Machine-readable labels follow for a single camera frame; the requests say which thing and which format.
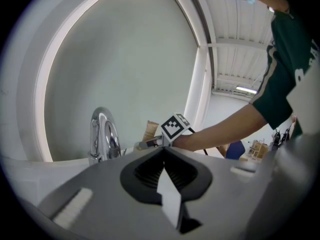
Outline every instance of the green shirt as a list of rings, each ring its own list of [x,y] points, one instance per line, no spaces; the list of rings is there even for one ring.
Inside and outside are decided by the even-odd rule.
[[[276,11],[271,29],[273,40],[267,47],[268,67],[258,93],[249,103],[275,129],[292,114],[286,97],[316,63],[319,48],[293,10],[290,14]],[[297,122],[293,136],[301,133]]]

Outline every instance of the ceiling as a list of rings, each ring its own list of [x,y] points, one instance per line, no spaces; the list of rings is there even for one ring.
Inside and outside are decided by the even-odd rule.
[[[273,12],[259,1],[199,0],[211,29],[216,94],[249,100],[252,94],[237,86],[258,90],[267,68],[267,45],[272,39]]]

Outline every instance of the blue chair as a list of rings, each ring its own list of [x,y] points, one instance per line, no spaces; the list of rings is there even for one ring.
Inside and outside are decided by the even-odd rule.
[[[225,158],[239,160],[239,158],[246,152],[242,141],[239,140],[237,142],[231,143],[229,148],[226,151]]]

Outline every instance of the faucet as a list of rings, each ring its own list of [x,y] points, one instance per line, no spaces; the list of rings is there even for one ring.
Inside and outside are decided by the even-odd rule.
[[[92,114],[88,156],[90,165],[121,156],[115,121],[105,107],[96,108]]]

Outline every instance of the cable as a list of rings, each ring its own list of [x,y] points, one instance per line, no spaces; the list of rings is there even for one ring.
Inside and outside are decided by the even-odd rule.
[[[194,131],[191,127],[189,128],[189,131],[192,132],[193,134],[195,133],[195,131]]]

